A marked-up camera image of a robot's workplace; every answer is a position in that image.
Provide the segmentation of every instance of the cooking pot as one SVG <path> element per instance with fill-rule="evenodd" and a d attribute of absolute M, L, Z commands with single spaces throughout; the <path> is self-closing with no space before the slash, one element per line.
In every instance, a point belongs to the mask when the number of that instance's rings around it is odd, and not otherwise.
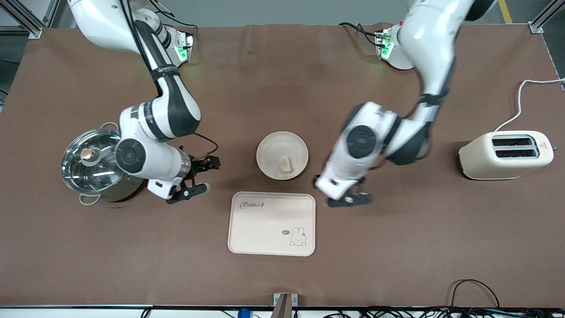
<path fill-rule="evenodd" d="M 61 175 L 65 184 L 79 193 L 79 201 L 93 205 L 100 200 L 113 202 L 125 199 L 137 190 L 143 179 L 124 172 L 116 163 L 118 130 L 105 123 L 77 137 L 63 155 Z"/>

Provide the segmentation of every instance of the gray floor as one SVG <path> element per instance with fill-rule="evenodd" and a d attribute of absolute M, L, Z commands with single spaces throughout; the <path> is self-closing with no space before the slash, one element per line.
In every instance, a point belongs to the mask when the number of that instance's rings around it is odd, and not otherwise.
<path fill-rule="evenodd" d="M 375 24 L 400 21 L 407 12 L 407 0 L 160 0 L 176 17 L 200 27 L 238 27 L 249 24 L 335 25 L 340 22 Z M 532 20 L 549 0 L 506 0 L 514 23 Z M 69 25 L 69 15 L 63 15 Z M 495 5 L 474 22 L 502 24 L 501 9 Z M 557 70 L 565 76 L 565 12 L 560 12 L 544 26 L 544 37 Z M 0 36 L 0 60 L 19 63 L 27 38 Z M 0 89 L 9 92 L 18 66 L 0 61 Z"/>

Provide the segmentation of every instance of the white power cord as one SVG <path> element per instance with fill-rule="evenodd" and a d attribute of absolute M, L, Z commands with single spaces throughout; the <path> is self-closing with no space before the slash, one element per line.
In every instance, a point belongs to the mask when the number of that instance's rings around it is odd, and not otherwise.
<path fill-rule="evenodd" d="M 499 131 L 500 128 L 504 127 L 506 124 L 508 124 L 508 123 L 512 122 L 514 119 L 518 118 L 520 116 L 520 114 L 522 113 L 521 97 L 522 97 L 522 87 L 524 87 L 525 83 L 547 84 L 547 83 L 557 83 L 559 81 L 565 82 L 565 78 L 558 79 L 558 80 L 525 80 L 525 81 L 523 81 L 522 84 L 520 85 L 520 88 L 518 88 L 518 112 L 516 113 L 516 115 L 514 115 L 514 117 L 512 117 L 509 120 L 501 123 L 500 126 L 496 127 L 496 129 L 494 131 Z"/>

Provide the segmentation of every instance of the brown table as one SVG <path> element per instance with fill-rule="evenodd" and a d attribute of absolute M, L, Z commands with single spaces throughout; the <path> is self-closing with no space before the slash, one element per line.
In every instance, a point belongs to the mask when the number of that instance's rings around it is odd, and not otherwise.
<path fill-rule="evenodd" d="M 372 205 L 328 209 L 311 178 L 347 112 L 368 100 L 405 114 L 419 95 L 415 71 L 394 70 L 342 27 L 202 28 L 182 77 L 198 101 L 199 132 L 220 144 L 212 191 L 167 205 L 142 190 L 121 203 L 79 204 L 60 177 L 66 146 L 118 119 L 156 90 L 139 56 L 94 46 L 76 29 L 45 29 L 28 43 L 0 115 L 0 303 L 262 304 L 272 293 L 301 305 L 446 304 L 452 283 L 476 278 L 503 306 L 565 306 L 565 160 L 561 152 L 514 181 L 463 178 L 457 150 L 512 116 L 524 79 L 555 79 L 541 35 L 526 25 L 467 25 L 458 67 L 433 129 L 431 155 L 368 175 Z M 565 149 L 558 84 L 524 88 L 523 115 L 507 126 L 539 130 Z M 263 176 L 255 149 L 287 130 L 310 150 L 303 175 Z M 195 136 L 172 145 L 198 154 Z M 309 257 L 233 254 L 229 207 L 238 191 L 316 198 Z M 476 286 L 456 304 L 491 306 Z"/>

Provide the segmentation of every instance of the pot lid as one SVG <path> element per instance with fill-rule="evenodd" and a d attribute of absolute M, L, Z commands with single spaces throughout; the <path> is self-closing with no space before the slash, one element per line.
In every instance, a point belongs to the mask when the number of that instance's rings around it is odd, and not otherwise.
<path fill-rule="evenodd" d="M 77 137 L 63 155 L 61 175 L 65 184 L 80 193 L 98 193 L 116 183 L 123 172 L 116 163 L 117 131 L 94 129 Z"/>

